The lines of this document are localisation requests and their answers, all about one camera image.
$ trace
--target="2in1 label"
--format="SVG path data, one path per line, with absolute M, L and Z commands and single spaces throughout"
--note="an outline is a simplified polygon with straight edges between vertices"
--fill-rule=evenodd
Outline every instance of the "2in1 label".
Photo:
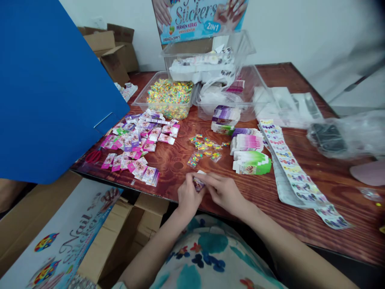
M 218 22 L 206 21 L 205 22 L 205 30 L 217 33 L 221 29 L 221 25 Z

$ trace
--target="electrical outlet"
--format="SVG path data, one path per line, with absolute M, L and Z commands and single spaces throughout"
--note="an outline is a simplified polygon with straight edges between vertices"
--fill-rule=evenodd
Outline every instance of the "electrical outlet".
M 107 25 L 105 24 L 103 17 L 92 18 L 92 22 L 93 22 L 95 28 L 107 29 Z

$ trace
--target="plastic bag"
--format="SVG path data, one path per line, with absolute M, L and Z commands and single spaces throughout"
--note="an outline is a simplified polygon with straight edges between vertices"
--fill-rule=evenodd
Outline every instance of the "plastic bag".
M 308 129 L 307 138 L 328 158 L 385 155 L 385 110 L 373 110 L 345 118 L 327 118 L 322 123 L 313 123 Z

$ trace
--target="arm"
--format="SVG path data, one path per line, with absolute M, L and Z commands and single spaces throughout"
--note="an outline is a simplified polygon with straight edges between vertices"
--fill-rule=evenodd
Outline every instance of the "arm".
M 178 189 L 178 208 L 135 256 L 120 276 L 119 281 L 123 281 L 129 289 L 151 286 L 179 234 L 197 212 L 205 192 L 206 190 L 199 193 L 195 191 L 192 174 L 188 173 L 185 182 Z
M 258 207 L 247 201 L 233 179 L 216 174 L 195 174 L 215 203 L 249 225 L 269 248 L 278 264 L 305 288 L 357 288 L 328 261 L 283 229 Z

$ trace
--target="blue board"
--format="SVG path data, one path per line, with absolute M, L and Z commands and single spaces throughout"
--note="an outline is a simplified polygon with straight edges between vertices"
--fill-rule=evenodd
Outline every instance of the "blue board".
M 130 108 L 58 0 L 0 19 L 0 178 L 52 183 Z

